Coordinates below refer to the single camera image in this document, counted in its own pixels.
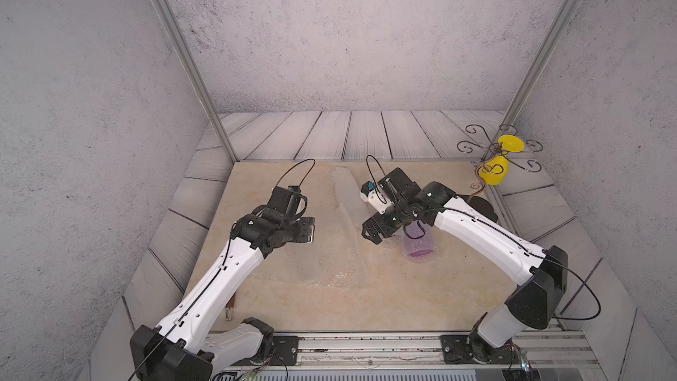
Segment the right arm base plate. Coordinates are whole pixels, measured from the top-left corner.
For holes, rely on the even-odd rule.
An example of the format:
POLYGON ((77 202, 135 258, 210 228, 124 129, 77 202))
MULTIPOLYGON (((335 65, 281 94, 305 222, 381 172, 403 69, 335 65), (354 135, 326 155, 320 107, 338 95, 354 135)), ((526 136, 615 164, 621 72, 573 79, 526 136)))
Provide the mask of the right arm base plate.
POLYGON ((493 349, 480 337, 446 334, 439 338, 445 364, 497 364, 507 365, 518 361, 515 345, 508 341, 493 349))

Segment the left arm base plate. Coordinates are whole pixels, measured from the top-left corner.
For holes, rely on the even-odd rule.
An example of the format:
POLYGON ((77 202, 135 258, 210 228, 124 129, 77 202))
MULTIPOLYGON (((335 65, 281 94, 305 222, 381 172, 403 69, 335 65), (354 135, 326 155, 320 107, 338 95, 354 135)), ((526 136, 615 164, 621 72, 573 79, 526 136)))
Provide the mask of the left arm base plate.
POLYGON ((266 346, 265 359, 273 366, 296 366, 300 338, 295 335, 274 335, 266 346))

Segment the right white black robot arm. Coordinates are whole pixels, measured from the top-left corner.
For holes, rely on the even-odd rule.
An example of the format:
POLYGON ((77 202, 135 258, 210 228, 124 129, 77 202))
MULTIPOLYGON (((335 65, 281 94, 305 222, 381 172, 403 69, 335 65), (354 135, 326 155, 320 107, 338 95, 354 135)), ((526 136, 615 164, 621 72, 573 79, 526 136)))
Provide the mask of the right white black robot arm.
POLYGON ((567 289, 567 253, 557 246, 538 249, 500 227, 482 198, 470 198, 438 182, 419 187, 396 168, 361 187, 361 199, 376 212, 362 226, 362 236, 382 243, 404 227, 421 222, 449 233, 489 259, 516 284, 514 292, 483 316, 468 336, 477 359, 503 349, 527 328, 545 329, 567 289))

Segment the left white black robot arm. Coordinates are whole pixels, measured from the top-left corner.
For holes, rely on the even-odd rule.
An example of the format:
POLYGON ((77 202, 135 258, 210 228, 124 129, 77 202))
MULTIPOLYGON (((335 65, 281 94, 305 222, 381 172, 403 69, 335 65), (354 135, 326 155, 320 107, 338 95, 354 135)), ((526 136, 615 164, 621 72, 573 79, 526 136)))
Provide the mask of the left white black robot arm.
POLYGON ((249 317, 235 329, 209 338, 213 324, 250 274, 275 249, 311 243, 312 217, 259 206, 239 219, 226 246, 190 293, 155 327, 140 326, 130 339, 137 380, 209 380, 243 360, 268 363, 274 330, 249 317))

